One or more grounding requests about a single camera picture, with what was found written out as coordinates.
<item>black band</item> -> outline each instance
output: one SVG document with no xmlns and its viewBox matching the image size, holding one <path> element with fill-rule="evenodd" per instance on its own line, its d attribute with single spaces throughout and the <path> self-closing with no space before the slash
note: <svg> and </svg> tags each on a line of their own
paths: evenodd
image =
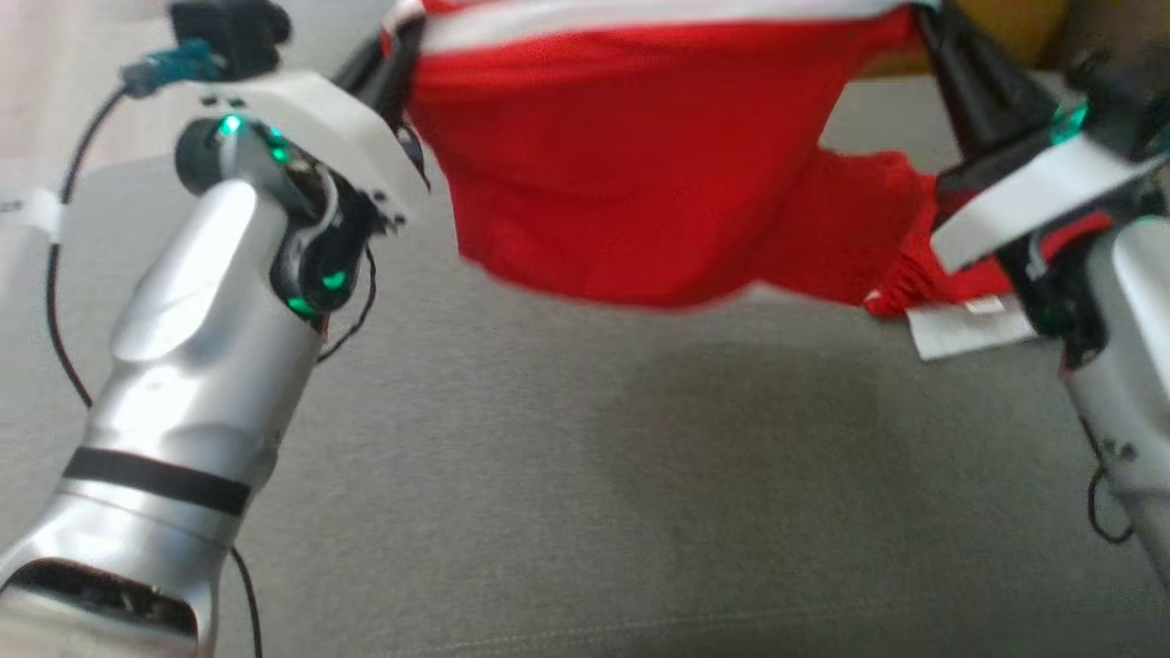
<svg viewBox="0 0 1170 658">
<path fill-rule="evenodd" d="M 252 488 L 245 484 L 111 450 L 80 447 L 66 466 L 64 478 L 130 487 L 181 500 L 232 516 L 241 516 Z"/>
</svg>

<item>yellow object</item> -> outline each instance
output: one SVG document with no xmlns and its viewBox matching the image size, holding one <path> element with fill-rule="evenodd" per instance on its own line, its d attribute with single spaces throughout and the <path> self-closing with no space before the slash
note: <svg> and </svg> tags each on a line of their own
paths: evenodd
<svg viewBox="0 0 1170 658">
<path fill-rule="evenodd" d="M 1069 0 L 958 0 L 1019 62 L 1035 66 L 1048 41 L 1064 23 Z M 929 69 L 921 52 L 893 53 L 866 69 L 865 76 L 922 73 Z"/>
</svg>

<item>white stripe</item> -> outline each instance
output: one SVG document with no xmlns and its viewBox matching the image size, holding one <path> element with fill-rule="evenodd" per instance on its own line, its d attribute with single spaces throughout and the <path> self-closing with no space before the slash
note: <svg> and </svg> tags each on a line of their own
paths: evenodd
<svg viewBox="0 0 1170 658">
<path fill-rule="evenodd" d="M 432 15 L 424 53 L 490 48 L 562 32 L 621 27 L 744 21 L 858 20 L 941 0 L 496 0 L 450 14 Z M 417 15 L 418 0 L 404 0 L 386 15 L 393 30 Z"/>
</svg>

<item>green led light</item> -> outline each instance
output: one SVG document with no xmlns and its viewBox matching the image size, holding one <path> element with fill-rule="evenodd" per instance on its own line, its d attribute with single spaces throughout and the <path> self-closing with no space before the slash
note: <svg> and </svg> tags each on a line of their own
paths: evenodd
<svg viewBox="0 0 1170 658">
<path fill-rule="evenodd" d="M 324 286 L 326 290 L 340 290 L 342 286 L 345 286 L 346 279 L 347 276 L 344 272 L 336 272 L 322 279 L 321 285 Z"/>
<path fill-rule="evenodd" d="M 289 140 L 284 138 L 284 133 L 280 130 L 268 126 L 268 146 L 273 149 L 280 149 L 289 145 Z"/>
<path fill-rule="evenodd" d="M 284 303 L 289 304 L 290 309 L 301 315 L 317 315 L 309 306 L 309 302 L 304 301 L 304 297 L 292 297 Z"/>
<path fill-rule="evenodd" d="M 1052 145 L 1059 146 L 1080 135 L 1088 118 L 1088 104 L 1082 104 L 1072 111 L 1061 108 L 1052 122 Z"/>
<path fill-rule="evenodd" d="M 220 135 L 227 137 L 228 135 L 235 135 L 243 126 L 243 119 L 238 115 L 227 115 L 223 121 L 220 122 Z"/>
</svg>

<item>gray upholstery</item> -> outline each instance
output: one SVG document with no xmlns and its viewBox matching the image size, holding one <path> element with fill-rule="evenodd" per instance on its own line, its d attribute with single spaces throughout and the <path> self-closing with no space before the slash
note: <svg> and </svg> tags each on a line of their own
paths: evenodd
<svg viewBox="0 0 1170 658">
<path fill-rule="evenodd" d="M 826 140 L 942 166 L 934 94 L 858 85 Z M 461 265 L 441 181 L 435 199 L 378 242 L 370 325 L 314 377 L 240 537 L 270 656 L 1170 652 L 1140 548 L 1086 523 L 1093 462 L 1055 345 L 924 365 L 903 324 L 848 308 L 542 299 Z M 192 204 L 164 160 L 81 189 L 62 324 L 92 386 Z M 0 320 L 4 542 L 82 424 L 34 255 Z M 221 656 L 250 656 L 223 582 Z"/>
</svg>

